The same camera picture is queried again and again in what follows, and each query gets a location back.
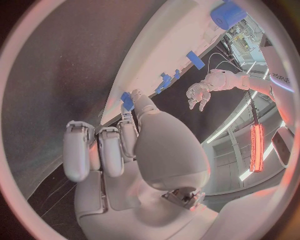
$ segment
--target red light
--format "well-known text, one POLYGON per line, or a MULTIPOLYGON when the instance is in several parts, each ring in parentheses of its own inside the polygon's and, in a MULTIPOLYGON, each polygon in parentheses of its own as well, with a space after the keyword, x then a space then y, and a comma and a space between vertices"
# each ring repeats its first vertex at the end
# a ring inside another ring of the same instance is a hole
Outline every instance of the red light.
POLYGON ((250 172, 259 173, 263 170, 264 134, 261 124, 251 127, 251 161, 250 172))

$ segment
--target white robotic hand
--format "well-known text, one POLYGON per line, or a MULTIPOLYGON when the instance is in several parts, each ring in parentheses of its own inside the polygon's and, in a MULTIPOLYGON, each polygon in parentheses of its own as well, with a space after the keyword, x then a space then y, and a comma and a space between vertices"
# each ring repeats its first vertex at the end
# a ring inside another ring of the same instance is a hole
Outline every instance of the white robotic hand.
POLYGON ((189 109, 193 109, 196 103, 200 103, 202 112, 205 104, 211 98, 211 91, 229 90, 234 87, 249 89, 249 75, 243 72, 234 74, 232 71, 212 69, 200 83, 190 86, 186 92, 189 109))

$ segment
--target red light strip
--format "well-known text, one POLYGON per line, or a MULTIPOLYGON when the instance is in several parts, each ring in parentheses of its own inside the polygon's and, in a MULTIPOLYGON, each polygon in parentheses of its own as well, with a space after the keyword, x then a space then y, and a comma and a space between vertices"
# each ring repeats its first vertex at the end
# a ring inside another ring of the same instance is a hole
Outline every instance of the red light strip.
POLYGON ((261 124, 251 127, 251 161, 250 172, 259 173, 263 170, 264 134, 261 124))

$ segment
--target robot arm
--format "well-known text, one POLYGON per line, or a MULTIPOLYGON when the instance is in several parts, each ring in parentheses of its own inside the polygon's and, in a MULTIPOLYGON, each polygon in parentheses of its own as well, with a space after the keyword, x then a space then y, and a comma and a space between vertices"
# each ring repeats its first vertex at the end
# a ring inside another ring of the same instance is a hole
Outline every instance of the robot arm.
POLYGON ((210 72, 200 83, 195 83, 188 88, 186 96, 189 109, 193 109, 196 103, 200 103, 199 110, 202 112, 205 104, 211 98, 211 91, 229 90, 234 87, 243 90, 252 89, 268 95, 274 100, 270 93, 271 85, 269 81, 258 77, 250 77, 243 72, 234 74, 231 71, 220 69, 212 69, 210 72))

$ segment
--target blue cylinder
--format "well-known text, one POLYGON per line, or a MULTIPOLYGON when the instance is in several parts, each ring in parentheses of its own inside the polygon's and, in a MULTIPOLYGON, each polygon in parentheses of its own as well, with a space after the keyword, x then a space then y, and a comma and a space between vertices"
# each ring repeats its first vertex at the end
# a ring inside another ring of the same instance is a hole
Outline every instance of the blue cylinder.
POLYGON ((214 23, 224 30, 230 29, 246 16, 247 12, 232 1, 224 3, 210 13, 214 23))

